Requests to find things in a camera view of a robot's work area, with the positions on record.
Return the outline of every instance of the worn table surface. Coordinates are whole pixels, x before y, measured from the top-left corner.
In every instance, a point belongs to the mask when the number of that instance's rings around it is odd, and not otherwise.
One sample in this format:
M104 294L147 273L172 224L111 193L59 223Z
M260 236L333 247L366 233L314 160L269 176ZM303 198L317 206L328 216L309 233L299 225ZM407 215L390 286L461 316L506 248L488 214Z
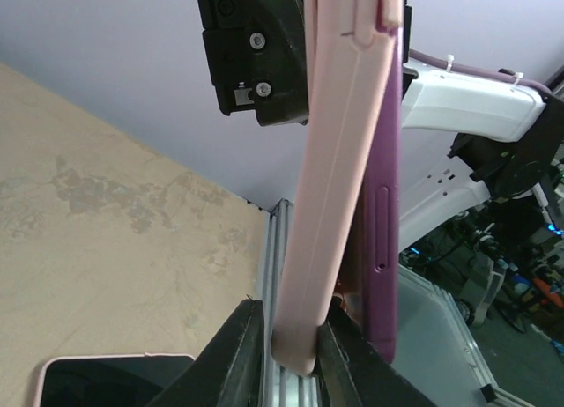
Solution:
M0 64L0 405L29 404L53 357L197 355L254 293L263 232L257 208Z

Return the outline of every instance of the gray wall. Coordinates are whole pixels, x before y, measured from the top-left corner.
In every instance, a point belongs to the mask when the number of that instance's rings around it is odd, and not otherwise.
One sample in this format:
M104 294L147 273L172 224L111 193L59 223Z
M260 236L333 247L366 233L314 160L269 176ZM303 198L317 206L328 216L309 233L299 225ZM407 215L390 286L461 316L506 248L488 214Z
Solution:
M564 63L562 1L412 0L412 46L544 80ZM200 33L196 0L0 0L0 61L256 204L293 199L307 129L222 116ZM404 187L450 139L404 133Z

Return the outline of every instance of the purple smartphone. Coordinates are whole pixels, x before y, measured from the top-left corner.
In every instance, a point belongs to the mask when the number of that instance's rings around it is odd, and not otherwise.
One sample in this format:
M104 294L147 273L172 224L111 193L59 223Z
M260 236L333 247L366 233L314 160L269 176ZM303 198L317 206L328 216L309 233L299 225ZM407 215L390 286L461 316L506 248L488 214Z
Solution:
M339 283L347 311L388 363L397 333L402 32L370 149Z

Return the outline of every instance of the black phone screen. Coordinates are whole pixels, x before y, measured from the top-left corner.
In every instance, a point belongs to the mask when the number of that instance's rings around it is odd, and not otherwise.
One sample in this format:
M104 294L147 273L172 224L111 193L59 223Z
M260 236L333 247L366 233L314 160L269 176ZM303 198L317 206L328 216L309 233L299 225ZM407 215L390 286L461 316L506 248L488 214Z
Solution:
M41 407L143 407L186 372L188 356L60 359L51 363Z

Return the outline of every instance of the silver screw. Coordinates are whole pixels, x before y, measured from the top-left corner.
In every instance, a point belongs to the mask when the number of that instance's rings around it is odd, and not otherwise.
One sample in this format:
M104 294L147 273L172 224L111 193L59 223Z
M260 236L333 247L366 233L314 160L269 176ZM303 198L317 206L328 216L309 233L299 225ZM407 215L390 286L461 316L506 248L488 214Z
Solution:
M258 97L268 97L272 93L272 87L268 83L258 83L256 85L256 95Z
M260 50L266 45L266 39L260 33L252 33L249 39L250 47L254 50Z

